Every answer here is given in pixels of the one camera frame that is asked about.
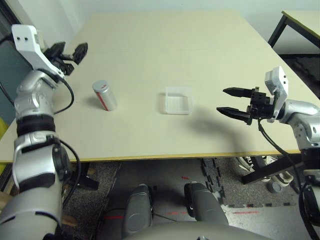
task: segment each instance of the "floor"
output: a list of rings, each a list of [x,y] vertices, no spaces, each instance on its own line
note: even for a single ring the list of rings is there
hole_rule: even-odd
[[[103,175],[107,175],[107,180],[100,183],[97,192],[78,189],[71,198],[67,211],[64,212],[76,217],[79,221],[77,227],[64,229],[83,240],[120,240],[124,208],[131,191],[141,183],[148,184],[152,189],[155,213],[179,222],[194,221],[195,219],[188,215],[185,207],[184,185],[192,181],[205,185],[208,180],[202,169],[201,159],[140,160],[122,162],[122,164],[104,162],[95,163],[92,167],[97,168],[97,172],[91,175],[91,178],[98,179],[103,172]],[[251,189],[255,188],[254,185],[260,186],[259,184],[260,182],[243,187],[240,184],[240,187],[237,187],[238,193],[245,192],[251,195]],[[217,187],[216,180],[213,180],[213,185]],[[219,188],[215,190],[217,191],[214,196],[221,201]],[[257,189],[256,192],[256,195],[266,194],[263,189]],[[309,239],[297,205],[284,206],[284,202],[282,206],[272,207],[265,205],[247,207],[244,204],[236,208],[222,205],[222,209],[231,226],[246,229],[273,240]],[[99,215],[102,222],[96,229]],[[168,219],[154,216],[152,225],[170,222]]]

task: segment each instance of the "red marking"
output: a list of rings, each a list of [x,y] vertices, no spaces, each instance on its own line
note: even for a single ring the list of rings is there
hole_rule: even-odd
[[[178,215],[179,212],[177,212],[177,211],[169,211],[166,214],[168,214],[168,215]]]
[[[123,219],[124,216],[104,216],[103,218],[105,220],[107,220],[107,219]]]
[[[233,214],[258,214],[258,211],[235,211]]]
[[[99,92],[96,92],[96,95],[98,96],[100,102],[102,103],[104,110],[109,111],[107,106],[106,106],[106,104],[105,104],[105,102],[104,102],[104,100],[101,97],[101,94]]]

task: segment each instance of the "table edge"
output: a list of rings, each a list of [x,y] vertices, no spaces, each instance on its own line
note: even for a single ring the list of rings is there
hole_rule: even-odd
[[[300,150],[287,150],[290,154],[299,154]],[[280,155],[278,151],[249,151],[249,152],[216,152],[216,153],[182,153],[182,154],[162,154],[162,155],[139,155],[139,156],[111,156],[111,157],[93,157],[81,158],[80,161],[85,162],[111,162],[111,161],[136,161],[148,159],[186,159],[186,158],[228,158],[228,157],[242,157],[242,156],[266,156],[266,155]],[[0,164],[11,164],[12,161],[0,160]]]
[[[283,10],[281,13],[285,15],[287,18],[291,19],[293,22],[298,24],[300,27],[302,27],[304,30],[308,31],[310,34],[314,35],[316,38],[320,39],[320,35],[318,35],[316,32],[312,31],[307,26],[303,25],[301,22],[299,22],[297,19],[293,18],[291,15],[289,15],[286,10]]]

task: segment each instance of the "black cable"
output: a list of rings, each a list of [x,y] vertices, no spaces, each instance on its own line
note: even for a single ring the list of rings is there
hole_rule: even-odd
[[[0,89],[3,92],[3,94],[6,96],[6,98],[8,99],[8,101],[12,104],[12,106],[15,106],[14,101],[12,100],[12,98],[9,96],[9,94],[7,93],[6,89],[4,88],[4,86],[2,85],[2,83],[0,82]]]
[[[106,214],[109,213],[109,212],[115,211],[115,210],[126,210],[126,209],[125,209],[125,208],[111,208],[111,209],[107,210],[107,211],[104,213],[104,215],[106,215]]]
[[[160,218],[168,219],[168,220],[173,221],[173,222],[178,222],[177,220],[174,220],[174,219],[172,219],[170,217],[162,216],[162,215],[160,215],[158,213],[153,213],[153,215],[157,216],[157,217],[160,217]]]
[[[61,139],[60,139],[60,142],[63,145],[65,145],[73,153],[73,155],[75,156],[75,159],[76,159],[76,179],[72,185],[71,190],[69,191],[68,195],[66,196],[66,198],[63,201],[62,207],[65,208],[66,205],[68,204],[69,199],[71,198],[72,194],[74,193],[74,191],[78,185],[80,175],[81,175],[81,163],[80,163],[80,158],[79,158],[78,154],[76,153],[76,151],[69,144],[62,141]]]
[[[67,110],[68,108],[70,108],[72,106],[72,104],[74,104],[74,101],[75,101],[75,95],[74,95],[74,92],[72,91],[72,88],[70,87],[70,85],[63,78],[61,78],[60,81],[63,82],[63,84],[68,88],[68,90],[71,94],[71,101],[68,106],[66,106],[65,108],[63,108],[59,111],[55,111],[54,114],[58,114],[58,113],[63,112],[64,110]]]
[[[289,153],[286,152],[285,150],[283,150],[280,146],[278,146],[272,139],[271,137],[269,137],[269,135],[266,133],[264,127],[261,125],[261,121],[263,120],[263,118],[259,118],[258,119],[258,129],[259,131],[262,133],[262,135],[264,136],[264,138],[276,149],[278,150],[283,156],[285,156],[289,161],[290,163],[292,164],[293,166],[293,169],[294,169],[294,173],[295,173],[295,176],[296,176],[296,179],[298,181],[298,187],[299,187],[299,190],[301,192],[301,180],[300,180],[300,176],[298,174],[298,171],[297,171],[297,168],[296,168],[296,165],[294,163],[294,161],[290,158],[289,156]]]
[[[299,193],[299,198],[298,198],[299,211],[300,211],[300,215],[303,220],[304,226],[305,226],[306,230],[308,231],[311,239],[312,240],[320,240],[320,238],[317,235],[317,232],[315,231],[314,227],[312,226],[311,222],[308,219],[308,215],[307,215],[306,209],[305,209],[303,192],[304,192],[305,188],[307,187],[307,185],[308,185],[308,183],[305,182],[300,193]]]

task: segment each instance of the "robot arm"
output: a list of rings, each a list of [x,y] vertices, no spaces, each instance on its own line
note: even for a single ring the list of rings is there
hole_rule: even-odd
[[[250,105],[246,112],[231,107],[217,107],[217,110],[248,125],[252,119],[267,119],[269,123],[279,120],[292,127],[305,166],[306,185],[300,193],[304,206],[300,211],[306,210],[307,216],[302,216],[304,220],[307,217],[312,224],[320,226],[320,108],[308,102],[287,99],[289,82],[281,66],[266,73],[265,84],[273,98],[259,92],[258,87],[230,87],[223,91],[234,97],[250,98]]]
[[[62,224],[62,186],[71,175],[67,152],[56,134],[52,97],[73,66],[63,61],[67,58],[62,54],[63,42],[42,53],[35,27],[13,25],[12,35],[16,49],[33,71],[16,91],[17,139],[12,176],[20,194],[0,215],[0,236],[51,239]],[[79,64],[87,49],[86,43],[80,44],[67,59]]]

